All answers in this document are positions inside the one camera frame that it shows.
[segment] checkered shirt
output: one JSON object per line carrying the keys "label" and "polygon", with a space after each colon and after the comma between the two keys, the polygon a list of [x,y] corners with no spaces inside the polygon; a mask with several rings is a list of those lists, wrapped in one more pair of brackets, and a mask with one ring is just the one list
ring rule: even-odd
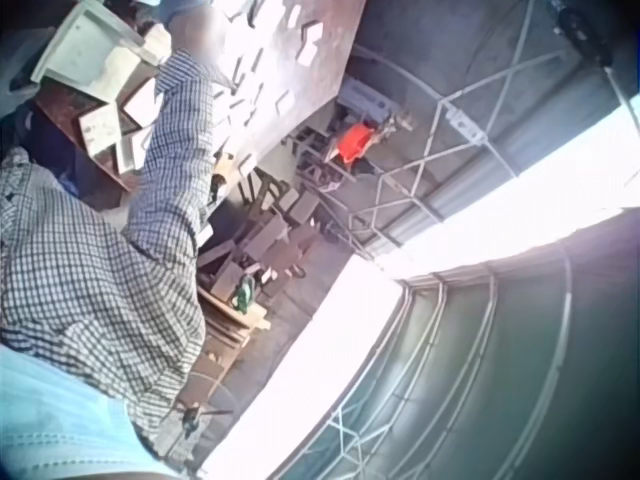
{"label": "checkered shirt", "polygon": [[153,440],[205,329],[196,234],[214,166],[215,73],[178,52],[122,233],[12,150],[0,170],[2,343],[124,400]]}

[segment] shirt sleeve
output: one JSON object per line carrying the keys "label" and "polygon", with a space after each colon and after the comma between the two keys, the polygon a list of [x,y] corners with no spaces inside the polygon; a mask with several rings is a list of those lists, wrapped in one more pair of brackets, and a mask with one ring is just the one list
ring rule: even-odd
{"label": "shirt sleeve", "polygon": [[215,164],[216,76],[186,51],[156,78],[160,115],[123,234],[144,255],[171,270],[190,268]]}

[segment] person's hand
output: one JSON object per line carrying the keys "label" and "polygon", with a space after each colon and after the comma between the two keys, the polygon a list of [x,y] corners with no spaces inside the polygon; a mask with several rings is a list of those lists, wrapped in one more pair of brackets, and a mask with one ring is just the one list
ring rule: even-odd
{"label": "person's hand", "polygon": [[222,53],[229,21],[222,10],[211,5],[176,14],[168,25],[173,51],[184,49],[203,62]]}

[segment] brown table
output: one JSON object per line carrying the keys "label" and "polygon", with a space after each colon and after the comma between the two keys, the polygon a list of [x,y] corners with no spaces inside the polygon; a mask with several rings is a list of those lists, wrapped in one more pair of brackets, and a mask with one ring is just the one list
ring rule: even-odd
{"label": "brown table", "polygon": [[[238,152],[240,159],[250,152],[255,153],[258,159],[263,158],[291,130],[337,95],[365,0],[284,0],[283,3],[287,7],[285,17],[269,45],[264,47],[263,61],[273,62],[273,68],[270,69],[273,73],[265,81],[263,94],[289,90],[295,97],[295,104],[280,118],[274,105],[272,120],[262,121],[255,128],[250,125],[248,140]],[[319,51],[310,67],[303,67],[296,61],[296,55],[302,47],[300,28],[286,27],[288,14],[294,4],[302,5],[298,25],[314,20],[324,23],[324,34],[317,44]],[[120,92],[118,105],[122,105],[144,80],[155,73],[153,67],[141,63]],[[84,150],[78,118],[102,103],[50,79],[45,79],[35,101],[44,114],[76,146]],[[122,112],[120,123],[123,135],[138,129]],[[120,175],[117,171],[115,147],[101,152],[92,160],[124,190],[135,189],[136,174],[129,172]],[[227,183],[231,188],[239,180],[239,172],[235,170]]]}

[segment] table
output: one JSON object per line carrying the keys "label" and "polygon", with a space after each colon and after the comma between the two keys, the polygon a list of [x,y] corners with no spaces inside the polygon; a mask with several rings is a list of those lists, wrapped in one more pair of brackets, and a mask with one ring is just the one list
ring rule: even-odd
{"label": "table", "polygon": [[[270,118],[256,124],[255,128],[250,125],[247,141],[239,149],[237,158],[243,159],[249,153],[253,153],[259,161],[291,130],[337,95],[365,1],[283,1],[287,7],[285,17],[280,21],[269,44],[264,46],[263,58],[271,63],[269,71],[272,73],[265,82],[263,94],[271,94],[277,98],[279,92],[284,93],[289,90],[295,97],[295,103],[283,117],[277,116],[274,106],[273,112],[270,112]],[[295,4],[302,6],[302,13],[298,20],[298,27],[288,29],[286,19]],[[310,67],[304,67],[296,61],[296,55],[302,47],[299,26],[311,21],[323,22],[324,34],[317,44],[319,51],[313,63]],[[138,65],[120,92],[117,99],[118,105],[122,105],[122,102],[129,98],[144,80],[155,73],[156,70],[149,65],[143,63]],[[35,103],[72,143],[84,150],[78,118],[100,106],[101,102],[66,85],[46,79],[36,95]],[[120,122],[123,135],[138,129],[136,124],[122,112]],[[128,192],[135,190],[136,174],[118,173],[114,147],[96,155],[92,161],[123,190]],[[241,179],[242,175],[236,165],[227,178],[229,187],[227,191]]]}

